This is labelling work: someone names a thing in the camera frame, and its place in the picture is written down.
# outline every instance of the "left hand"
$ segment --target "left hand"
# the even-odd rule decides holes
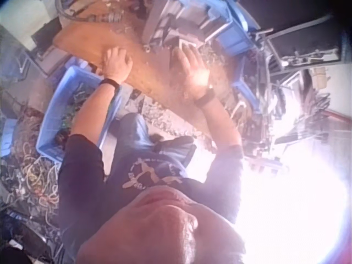
[[[133,66],[133,61],[125,49],[115,47],[108,49],[103,57],[103,74],[118,84],[126,81]]]

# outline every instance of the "pipe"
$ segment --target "pipe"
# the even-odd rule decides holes
[[[89,15],[86,18],[78,18],[77,16],[69,15],[62,8],[61,0],[55,0],[55,8],[57,12],[64,18],[77,21],[77,22],[103,22],[103,23],[115,23],[120,22],[122,18],[121,13],[106,13],[102,15]]]

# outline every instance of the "dark t-shirt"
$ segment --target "dark t-shirt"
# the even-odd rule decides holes
[[[101,150],[81,135],[69,138],[59,172],[59,224],[63,243],[75,258],[79,247],[118,210],[155,185],[168,185],[234,223],[240,202],[243,152],[231,146],[217,153],[205,183],[187,178],[176,160],[150,151],[130,153],[104,182]]]

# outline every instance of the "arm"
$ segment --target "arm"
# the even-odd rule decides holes
[[[121,84],[130,74],[132,65],[132,59],[126,57],[126,50],[118,47],[109,49],[104,55],[104,77]],[[71,135],[83,135],[97,144],[114,94],[115,88],[112,85],[100,85],[75,116]]]
[[[184,71],[186,72],[186,91],[197,100],[206,94],[209,70],[201,55],[193,46],[176,49]],[[217,98],[212,99],[201,110],[207,120],[210,134],[219,150],[229,146],[242,145],[241,136],[230,116]]]

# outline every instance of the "man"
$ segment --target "man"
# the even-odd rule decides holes
[[[244,246],[232,225],[240,201],[241,137],[208,89],[210,72],[199,52],[184,46],[175,55],[185,91],[218,148],[207,179],[187,178],[172,151],[156,153],[141,115],[127,114],[104,183],[96,143],[116,88],[133,66],[126,50],[109,49],[106,80],[77,113],[59,173],[62,240],[77,263],[241,263]]]

